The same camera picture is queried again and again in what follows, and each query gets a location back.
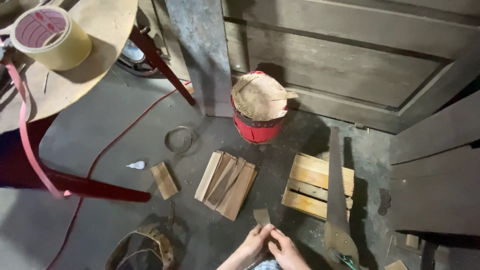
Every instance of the hand saw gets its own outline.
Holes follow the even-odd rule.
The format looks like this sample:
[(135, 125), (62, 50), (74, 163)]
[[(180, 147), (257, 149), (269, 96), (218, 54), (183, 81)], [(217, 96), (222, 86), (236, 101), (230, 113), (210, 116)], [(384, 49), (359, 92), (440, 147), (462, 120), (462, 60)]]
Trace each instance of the hand saw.
[(336, 126), (330, 127), (327, 221), (324, 234), (324, 256), (331, 268), (359, 269), (359, 253), (350, 237), (350, 226), (347, 221), (347, 202)]

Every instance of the red strap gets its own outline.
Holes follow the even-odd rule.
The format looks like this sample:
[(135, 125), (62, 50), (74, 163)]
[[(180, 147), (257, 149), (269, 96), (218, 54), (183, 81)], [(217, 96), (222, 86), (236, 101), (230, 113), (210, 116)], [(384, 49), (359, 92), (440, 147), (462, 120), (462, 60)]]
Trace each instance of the red strap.
[[(25, 150), (25, 154), (27, 155), (28, 161), (30, 165), (37, 173), (38, 177), (42, 180), (43, 184), (47, 187), (47, 189), (52, 193), (55, 198), (61, 198), (62, 194), (58, 189), (52, 184), (50, 179), (47, 177), (45, 172), (43, 172), (42, 168), (38, 164), (37, 160), (35, 159), (35, 155), (32, 151), (32, 146), (30, 145), (30, 140), (28, 139), (27, 133), (27, 125), (26, 125), (26, 111), (27, 111), (27, 104), (26, 104), (26, 94), (23, 81), (18, 74), (17, 69), (15, 68), (14, 64), (12, 63), (11, 59), (8, 57), (4, 57), (3, 62), (5, 63), (8, 73), (12, 78), (13, 83), (18, 89), (18, 92), (22, 96), (22, 107), (20, 108), (20, 119), (18, 121), (18, 125), (20, 126), (20, 137), (22, 139), (22, 145)], [(69, 195), (70, 192), (67, 190), (64, 193), (64, 196)]]

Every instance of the roll of tape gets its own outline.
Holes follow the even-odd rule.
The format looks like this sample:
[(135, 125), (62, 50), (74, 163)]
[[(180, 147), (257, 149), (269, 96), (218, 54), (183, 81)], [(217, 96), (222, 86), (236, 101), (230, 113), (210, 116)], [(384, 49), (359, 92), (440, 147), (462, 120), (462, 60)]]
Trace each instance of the roll of tape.
[(10, 37), (15, 48), (51, 70), (71, 69), (92, 50), (87, 33), (58, 7), (41, 6), (23, 13)]

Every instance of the red bucket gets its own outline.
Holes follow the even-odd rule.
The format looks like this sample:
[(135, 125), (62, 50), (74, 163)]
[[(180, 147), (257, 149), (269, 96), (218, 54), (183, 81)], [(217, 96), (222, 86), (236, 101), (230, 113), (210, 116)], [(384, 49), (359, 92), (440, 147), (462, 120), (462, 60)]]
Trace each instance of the red bucket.
[[(255, 71), (252, 73), (263, 74), (261, 71)], [(230, 96), (230, 103), (233, 108), (233, 121), (235, 126), (239, 130), (240, 135), (248, 142), (254, 144), (268, 143), (269, 140), (277, 136), (282, 130), (284, 117), (268, 121), (254, 121), (237, 110), (232, 96)]]

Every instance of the brown leather belt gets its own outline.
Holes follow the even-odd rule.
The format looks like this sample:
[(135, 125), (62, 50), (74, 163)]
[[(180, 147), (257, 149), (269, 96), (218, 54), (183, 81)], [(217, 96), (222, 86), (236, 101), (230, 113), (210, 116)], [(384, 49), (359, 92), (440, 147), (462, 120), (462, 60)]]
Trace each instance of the brown leather belt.
[[(136, 233), (150, 238), (156, 245), (152, 245), (152, 248), (141, 249), (127, 255), (130, 239)], [(123, 265), (123, 263), (125, 263), (133, 255), (146, 251), (152, 252), (162, 261), (163, 270), (168, 270), (173, 266), (174, 254), (170, 242), (163, 234), (161, 234), (157, 229), (154, 228), (154, 225), (149, 225), (142, 226), (136, 229), (135, 231), (127, 234), (120, 241), (120, 243), (117, 245), (117, 247), (113, 250), (112, 254), (108, 258), (107, 264), (105, 265), (105, 270), (118, 270)]]

